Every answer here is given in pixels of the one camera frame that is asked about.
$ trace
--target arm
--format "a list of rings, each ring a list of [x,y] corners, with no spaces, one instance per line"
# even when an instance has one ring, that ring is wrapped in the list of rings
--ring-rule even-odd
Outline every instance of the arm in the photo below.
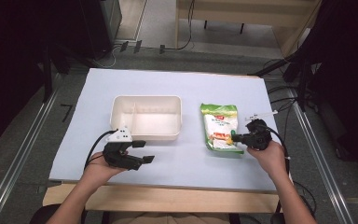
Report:
[[[91,159],[96,159],[89,164],[79,182],[63,201],[60,208],[48,220],[48,223],[79,223],[83,208],[90,196],[112,176],[125,170],[109,167],[104,158],[99,156],[102,156],[101,152],[95,153],[91,157]]]
[[[274,182],[286,223],[316,223],[286,173],[282,146],[271,141],[265,150],[248,148],[248,152],[258,160]]]

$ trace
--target black curtain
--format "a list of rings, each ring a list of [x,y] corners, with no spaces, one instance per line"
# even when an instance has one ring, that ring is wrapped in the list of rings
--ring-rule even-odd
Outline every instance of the black curtain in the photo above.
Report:
[[[33,22],[21,1],[0,1],[0,136],[43,84]]]

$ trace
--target aluminum rail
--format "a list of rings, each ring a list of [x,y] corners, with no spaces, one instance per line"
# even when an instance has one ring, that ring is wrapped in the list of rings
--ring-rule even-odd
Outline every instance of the aluminum rail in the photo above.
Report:
[[[296,97],[294,90],[289,90],[290,97]],[[318,140],[310,126],[306,113],[304,113],[297,103],[294,103],[296,116],[301,125],[301,128],[307,138],[307,142],[310,146],[310,151],[313,158],[315,159],[319,173],[321,174],[324,185],[326,186],[327,193],[330,200],[336,210],[337,217],[340,223],[354,223],[351,217],[351,213],[347,207],[344,197],[342,196],[341,190],[330,170],[330,167],[324,157],[321,147],[319,146]]]
[[[56,89],[53,91],[48,100],[40,107],[39,112],[37,113],[31,128],[29,129],[24,140],[22,141],[22,144],[16,154],[16,157],[14,158],[13,162],[11,163],[5,174],[5,177],[0,183],[0,213],[7,201],[10,192],[13,190],[13,187],[18,177],[20,176],[22,167],[24,166],[28,155],[31,152],[31,149],[34,145],[34,141],[36,140],[36,137],[38,136],[43,126],[43,123],[45,122],[46,117],[48,116],[48,113],[52,105],[54,104],[54,101],[57,97],[57,92],[62,84],[62,77],[60,74],[56,75],[56,77],[54,78],[54,83],[56,83],[57,85]]]

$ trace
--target white table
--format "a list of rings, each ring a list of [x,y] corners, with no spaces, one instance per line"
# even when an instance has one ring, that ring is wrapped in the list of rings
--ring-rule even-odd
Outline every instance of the white table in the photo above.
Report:
[[[202,103],[236,105],[238,133],[247,133],[245,117],[271,111],[264,80],[177,72],[90,69],[49,179],[76,182],[81,177],[91,146],[102,133],[111,130],[110,113],[118,95],[177,95],[182,99],[183,124],[175,141],[147,142],[143,148],[129,148],[130,155],[155,155],[156,158],[138,171],[115,176],[109,183],[185,189],[275,190],[268,175],[249,154],[220,153],[206,148],[200,113]],[[264,121],[276,130],[272,116]],[[103,150],[105,144],[101,141],[95,151]]]
[[[110,130],[118,95],[177,95],[183,124],[175,141],[147,142],[129,148],[133,156],[155,155],[138,171],[114,176],[89,199],[89,210],[159,212],[273,212],[276,190],[257,161],[248,155],[213,152],[204,143],[200,105],[236,105],[239,131],[245,117],[271,111],[264,80],[201,73],[90,69],[75,114],[54,160],[44,205],[61,203],[82,175],[95,140]],[[263,118],[276,130],[273,117]],[[104,141],[95,151],[103,150]]]

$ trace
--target snack bag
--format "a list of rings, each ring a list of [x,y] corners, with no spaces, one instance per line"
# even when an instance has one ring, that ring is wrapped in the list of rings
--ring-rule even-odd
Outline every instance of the snack bag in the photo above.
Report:
[[[200,107],[205,142],[210,150],[243,153],[232,142],[231,135],[237,131],[237,107],[235,105],[205,105]]]

